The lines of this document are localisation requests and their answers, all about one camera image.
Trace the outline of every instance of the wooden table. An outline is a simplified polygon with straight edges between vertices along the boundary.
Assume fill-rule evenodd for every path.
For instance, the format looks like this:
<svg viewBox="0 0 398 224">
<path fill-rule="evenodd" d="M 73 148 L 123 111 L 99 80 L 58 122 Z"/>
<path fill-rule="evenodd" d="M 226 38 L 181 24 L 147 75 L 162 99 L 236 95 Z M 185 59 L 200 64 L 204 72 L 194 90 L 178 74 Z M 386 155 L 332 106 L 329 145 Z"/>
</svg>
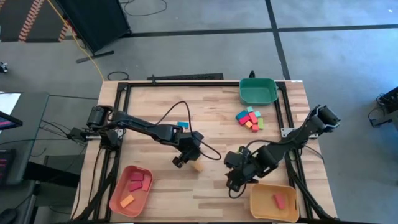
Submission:
<svg viewBox="0 0 398 224">
<path fill-rule="evenodd" d="M 118 82 L 103 83 L 99 105 L 114 105 L 117 85 Z M 286 81 L 286 86 L 294 123 L 296 127 L 299 127 L 310 111 L 304 85 L 301 81 Z M 285 126 L 287 126 L 283 98 L 280 96 L 279 99 Z M 154 175 L 154 183 L 147 203 L 138 217 L 128 218 L 112 213 L 111 221 L 256 221 L 250 213 L 251 184 L 239 199 L 233 200 L 228 197 L 225 176 L 228 169 L 223 164 L 223 159 L 228 151 L 237 151 L 239 146 L 246 145 L 249 141 L 260 138 L 271 141 L 280 140 L 275 106 L 254 107 L 255 110 L 261 112 L 265 122 L 264 130 L 260 130 L 258 133 L 252 133 L 235 120 L 236 114 L 245 109 L 245 106 L 239 102 L 238 87 L 137 87 L 132 89 L 128 113 L 154 123 L 180 100 L 185 100 L 189 104 L 193 130 L 204 135 L 204 141 L 221 153 L 222 160 L 211 161 L 201 156 L 199 160 L 205 168 L 201 173 L 197 173 L 189 164 L 178 169 L 172 164 L 172 159 L 179 155 L 176 149 L 160 145 L 149 136 L 127 131 L 121 150 L 118 176 L 126 166 L 135 165 L 151 170 Z M 187 121 L 187 110 L 184 105 L 178 105 L 164 120 L 165 123 L 170 124 L 177 124 L 177 121 Z M 81 172 L 81 197 L 76 216 L 88 203 L 98 145 L 99 141 L 92 141 L 88 144 Z M 254 144 L 251 149 L 257 149 L 260 145 Z M 320 151 L 317 140 L 311 140 L 308 145 Z M 204 153 L 216 157 L 214 152 L 203 145 L 202 150 Z M 104 152 L 100 155 L 96 166 L 93 195 L 100 179 L 103 156 Z M 335 206 L 322 160 L 304 149 L 302 161 L 309 191 L 325 211 L 335 217 Z M 278 169 L 261 179 L 260 183 L 289 185 L 284 161 L 280 162 Z M 101 204 L 100 218 L 104 217 L 107 198 L 108 193 L 106 192 Z M 298 193 L 298 198 L 301 201 L 299 203 L 302 204 L 300 193 Z M 301 213 L 304 214 L 303 206 L 300 208 Z"/>
</svg>

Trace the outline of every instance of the green bowl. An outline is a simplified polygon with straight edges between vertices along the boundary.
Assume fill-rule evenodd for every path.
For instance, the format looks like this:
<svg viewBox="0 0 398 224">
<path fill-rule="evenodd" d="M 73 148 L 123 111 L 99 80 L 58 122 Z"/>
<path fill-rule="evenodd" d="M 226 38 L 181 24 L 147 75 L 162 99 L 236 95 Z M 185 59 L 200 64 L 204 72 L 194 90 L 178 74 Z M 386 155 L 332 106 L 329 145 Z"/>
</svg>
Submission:
<svg viewBox="0 0 398 224">
<path fill-rule="evenodd" d="M 239 96 L 243 105 L 265 106 L 278 99 L 278 88 L 270 78 L 243 78 Z"/>
</svg>

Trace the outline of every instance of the red tray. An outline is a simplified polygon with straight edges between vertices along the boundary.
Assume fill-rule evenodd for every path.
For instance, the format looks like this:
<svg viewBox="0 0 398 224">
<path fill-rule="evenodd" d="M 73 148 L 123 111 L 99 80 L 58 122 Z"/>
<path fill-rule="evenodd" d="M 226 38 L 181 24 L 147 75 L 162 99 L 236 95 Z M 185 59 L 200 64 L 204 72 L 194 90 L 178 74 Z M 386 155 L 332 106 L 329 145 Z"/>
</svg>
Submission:
<svg viewBox="0 0 398 224">
<path fill-rule="evenodd" d="M 133 192 L 129 191 L 129 186 L 132 184 L 130 181 L 130 176 L 134 172 L 141 172 L 144 174 L 144 180 L 142 181 L 142 185 L 145 185 L 145 181 L 149 181 L 148 191 L 143 189 L 138 189 Z M 120 213 L 127 217 L 136 217 L 144 208 L 146 203 L 150 187 L 152 186 L 153 176 L 149 170 L 136 167 L 136 166 L 127 166 L 124 168 L 122 175 L 116 185 L 116 188 L 112 194 L 111 201 L 109 202 L 109 207 L 112 211 L 116 213 Z M 128 206 L 123 208 L 120 202 L 125 199 L 127 196 L 132 195 L 134 197 L 134 201 L 131 202 Z"/>
</svg>

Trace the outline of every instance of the computer screen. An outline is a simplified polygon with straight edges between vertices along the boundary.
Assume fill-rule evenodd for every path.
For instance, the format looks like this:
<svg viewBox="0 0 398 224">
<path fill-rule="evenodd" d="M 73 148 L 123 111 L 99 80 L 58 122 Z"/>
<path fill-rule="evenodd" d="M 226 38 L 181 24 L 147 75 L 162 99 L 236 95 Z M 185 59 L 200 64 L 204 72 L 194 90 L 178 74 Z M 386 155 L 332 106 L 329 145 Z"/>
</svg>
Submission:
<svg viewBox="0 0 398 224">
<path fill-rule="evenodd" d="M 23 122 L 0 111 L 0 131 L 22 126 Z"/>
</svg>

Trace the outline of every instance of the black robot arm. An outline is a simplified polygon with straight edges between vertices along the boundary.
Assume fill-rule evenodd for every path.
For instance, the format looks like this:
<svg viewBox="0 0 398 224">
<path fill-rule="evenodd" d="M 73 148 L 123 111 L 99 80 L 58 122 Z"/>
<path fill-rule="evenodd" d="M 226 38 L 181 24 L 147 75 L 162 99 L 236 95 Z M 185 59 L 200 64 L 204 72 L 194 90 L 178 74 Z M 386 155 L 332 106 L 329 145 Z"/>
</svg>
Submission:
<svg viewBox="0 0 398 224">
<path fill-rule="evenodd" d="M 227 187 L 239 192 L 246 183 L 258 183 L 255 176 L 266 176 L 278 167 L 285 153 L 292 149 L 301 149 L 312 134 L 321 135 L 332 132 L 340 125 L 340 120 L 327 106 L 317 106 L 308 114 L 303 125 L 290 132 L 279 142 L 266 141 L 269 144 L 251 152 L 248 147 L 241 146 L 238 153 L 228 152 L 224 164 L 232 169 L 226 176 Z"/>
<path fill-rule="evenodd" d="M 100 147 L 120 150 L 121 139 L 115 129 L 130 129 L 152 137 L 160 144 L 173 146 L 181 152 L 173 163 L 181 168 L 189 160 L 195 161 L 200 156 L 200 144 L 203 135 L 199 132 L 184 133 L 183 128 L 172 124 L 153 124 L 110 106 L 95 106 L 91 109 L 87 126 L 101 136 Z"/>
</svg>

